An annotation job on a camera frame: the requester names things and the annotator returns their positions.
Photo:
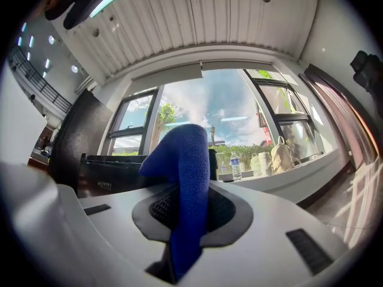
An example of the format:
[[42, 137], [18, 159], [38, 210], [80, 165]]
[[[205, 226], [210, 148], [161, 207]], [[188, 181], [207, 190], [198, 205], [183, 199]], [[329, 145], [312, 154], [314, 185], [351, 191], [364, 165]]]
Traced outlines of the brown wooden panel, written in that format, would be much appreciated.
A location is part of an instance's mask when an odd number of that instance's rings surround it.
[[371, 164], [383, 155], [383, 141], [373, 118], [340, 82], [313, 64], [299, 77], [326, 108], [342, 136], [343, 153], [355, 169]]

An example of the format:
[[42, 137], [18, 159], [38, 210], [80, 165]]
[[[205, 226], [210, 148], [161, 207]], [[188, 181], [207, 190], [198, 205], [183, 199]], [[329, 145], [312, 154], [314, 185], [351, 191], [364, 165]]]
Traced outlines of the black oval device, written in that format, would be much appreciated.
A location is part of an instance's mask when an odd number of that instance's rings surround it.
[[63, 27], [70, 30], [83, 21], [103, 0], [48, 0], [44, 16], [48, 21], [58, 19], [68, 9], [63, 20]]

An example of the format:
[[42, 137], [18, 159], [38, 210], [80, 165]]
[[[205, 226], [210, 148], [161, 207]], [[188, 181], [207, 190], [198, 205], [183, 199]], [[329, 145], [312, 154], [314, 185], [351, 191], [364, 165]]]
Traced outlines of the white roller blind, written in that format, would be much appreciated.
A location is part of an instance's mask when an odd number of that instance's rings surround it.
[[168, 68], [136, 78], [132, 82], [141, 86], [159, 86], [178, 81], [202, 78], [203, 71], [220, 69], [253, 69], [272, 72], [276, 71], [276, 68], [272, 63], [223, 60], [213, 62], [200, 62]]

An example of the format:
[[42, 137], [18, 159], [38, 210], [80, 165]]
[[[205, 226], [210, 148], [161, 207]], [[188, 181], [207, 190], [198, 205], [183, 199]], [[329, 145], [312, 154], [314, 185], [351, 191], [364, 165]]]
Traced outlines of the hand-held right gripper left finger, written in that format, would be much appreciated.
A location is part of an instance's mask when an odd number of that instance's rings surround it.
[[176, 284], [170, 247], [142, 233], [136, 222], [145, 220], [151, 230], [161, 230], [163, 225], [150, 215], [150, 205], [173, 190], [172, 185], [162, 184], [124, 193], [83, 197], [81, 206], [88, 211], [89, 219], [101, 236], [141, 274], [161, 283]]

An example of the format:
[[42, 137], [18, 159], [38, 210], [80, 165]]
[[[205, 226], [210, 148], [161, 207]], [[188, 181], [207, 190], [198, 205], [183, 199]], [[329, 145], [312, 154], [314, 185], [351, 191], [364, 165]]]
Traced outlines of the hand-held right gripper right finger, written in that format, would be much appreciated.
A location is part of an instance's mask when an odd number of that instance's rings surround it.
[[253, 210], [253, 223], [234, 244], [204, 249], [180, 280], [179, 287], [293, 287], [313, 278], [287, 237], [302, 229], [336, 261], [347, 245], [316, 217], [284, 198], [234, 184], [214, 181]]

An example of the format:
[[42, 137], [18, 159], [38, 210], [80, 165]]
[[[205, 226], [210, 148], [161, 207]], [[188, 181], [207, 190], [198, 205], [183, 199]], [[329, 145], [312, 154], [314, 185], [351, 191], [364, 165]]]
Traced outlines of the cream fabric bag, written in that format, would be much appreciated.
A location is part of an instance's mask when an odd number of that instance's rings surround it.
[[271, 150], [272, 173], [281, 173], [300, 165], [299, 159], [291, 154], [290, 147], [282, 136], [278, 136], [278, 143]]

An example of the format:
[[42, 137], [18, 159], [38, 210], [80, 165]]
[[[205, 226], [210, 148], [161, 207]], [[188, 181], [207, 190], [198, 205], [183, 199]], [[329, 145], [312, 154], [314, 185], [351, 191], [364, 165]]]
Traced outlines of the blue cleaning cloth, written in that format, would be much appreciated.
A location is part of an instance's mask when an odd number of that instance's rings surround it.
[[178, 224], [170, 238], [172, 266], [180, 280], [201, 255], [200, 238], [206, 234], [210, 177], [206, 130], [197, 124], [173, 128], [143, 161], [139, 174], [167, 177], [180, 185]]

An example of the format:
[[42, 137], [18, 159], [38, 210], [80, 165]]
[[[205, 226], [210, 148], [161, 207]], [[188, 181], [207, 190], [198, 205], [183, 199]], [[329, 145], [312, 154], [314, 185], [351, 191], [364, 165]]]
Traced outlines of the grey window ledge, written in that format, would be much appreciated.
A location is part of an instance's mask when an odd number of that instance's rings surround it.
[[261, 191], [305, 206], [312, 204], [314, 197], [325, 194], [349, 165], [349, 155], [336, 149], [285, 172], [245, 178], [227, 185]]

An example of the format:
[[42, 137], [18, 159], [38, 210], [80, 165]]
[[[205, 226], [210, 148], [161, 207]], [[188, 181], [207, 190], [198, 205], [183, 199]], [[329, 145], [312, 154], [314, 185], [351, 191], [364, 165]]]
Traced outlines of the clear plastic water bottle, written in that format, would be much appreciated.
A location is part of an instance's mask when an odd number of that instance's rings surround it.
[[232, 175], [234, 181], [240, 181], [242, 179], [242, 172], [240, 167], [239, 157], [236, 152], [232, 151], [230, 157], [230, 164], [232, 167]]

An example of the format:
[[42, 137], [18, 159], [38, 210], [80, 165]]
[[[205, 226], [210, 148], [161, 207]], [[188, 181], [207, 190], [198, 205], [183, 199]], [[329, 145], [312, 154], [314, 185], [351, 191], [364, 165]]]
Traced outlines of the black metal railing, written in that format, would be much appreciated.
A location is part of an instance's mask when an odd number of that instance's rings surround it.
[[30, 61], [21, 48], [13, 45], [9, 52], [9, 57], [16, 63], [21, 76], [28, 81], [42, 96], [63, 113], [68, 113], [72, 104], [58, 93], [32, 66]]

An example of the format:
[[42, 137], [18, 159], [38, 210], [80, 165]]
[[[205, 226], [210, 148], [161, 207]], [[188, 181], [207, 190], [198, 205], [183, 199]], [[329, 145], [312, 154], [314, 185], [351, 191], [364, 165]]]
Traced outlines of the dark window frame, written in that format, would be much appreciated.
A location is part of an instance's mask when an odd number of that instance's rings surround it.
[[221, 163], [232, 153], [248, 164], [283, 136], [300, 160], [331, 151], [323, 122], [297, 82], [273, 71], [217, 69], [195, 78], [160, 82], [123, 99], [111, 125], [110, 155], [150, 153], [174, 127], [197, 124]]

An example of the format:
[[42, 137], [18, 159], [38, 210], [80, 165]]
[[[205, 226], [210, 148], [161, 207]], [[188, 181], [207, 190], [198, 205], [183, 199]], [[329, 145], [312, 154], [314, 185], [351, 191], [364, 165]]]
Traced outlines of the white jug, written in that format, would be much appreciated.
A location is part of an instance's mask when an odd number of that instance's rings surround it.
[[272, 174], [271, 157], [268, 152], [253, 154], [250, 166], [255, 177], [270, 176]]

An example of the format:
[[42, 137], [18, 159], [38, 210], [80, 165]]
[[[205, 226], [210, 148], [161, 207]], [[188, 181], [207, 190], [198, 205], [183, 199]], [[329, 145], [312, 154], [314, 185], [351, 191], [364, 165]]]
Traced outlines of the small black mini fridge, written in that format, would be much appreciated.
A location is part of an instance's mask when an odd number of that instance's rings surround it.
[[168, 182], [166, 177], [144, 177], [139, 168], [145, 155], [81, 155], [78, 198], [105, 196], [152, 187]]

